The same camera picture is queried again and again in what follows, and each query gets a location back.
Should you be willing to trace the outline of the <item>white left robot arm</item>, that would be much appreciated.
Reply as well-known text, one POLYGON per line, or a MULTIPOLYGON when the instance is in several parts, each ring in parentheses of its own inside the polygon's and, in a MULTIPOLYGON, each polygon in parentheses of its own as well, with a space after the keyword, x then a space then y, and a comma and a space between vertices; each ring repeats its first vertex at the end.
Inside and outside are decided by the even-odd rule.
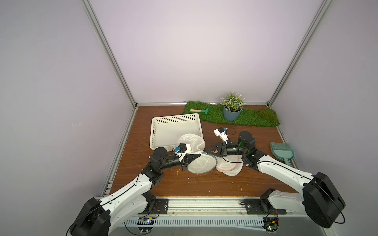
POLYGON ((186 171, 188 165, 201 157, 202 152, 177 152, 168 155, 159 147, 149 158, 146 167, 130 183, 99 200, 89 199, 67 231, 69 236, 108 236, 121 223, 132 216, 150 213, 154 208, 155 196, 150 192, 164 178, 164 169, 176 166, 186 171))

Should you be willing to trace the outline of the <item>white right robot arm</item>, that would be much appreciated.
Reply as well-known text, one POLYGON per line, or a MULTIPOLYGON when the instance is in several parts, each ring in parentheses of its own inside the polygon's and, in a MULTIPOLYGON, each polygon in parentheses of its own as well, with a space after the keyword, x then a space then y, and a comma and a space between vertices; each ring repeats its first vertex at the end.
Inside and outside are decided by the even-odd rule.
POLYGON ((285 165, 256 147, 256 140, 250 132, 242 131, 238 141, 231 141, 223 128, 214 130, 222 142, 213 145, 206 153, 225 159, 240 155, 241 163, 248 168, 272 176, 296 190, 296 193, 270 189, 261 196, 261 204, 267 212, 290 210, 307 215, 323 228, 337 223, 346 204, 331 179, 324 173, 311 174, 285 165))

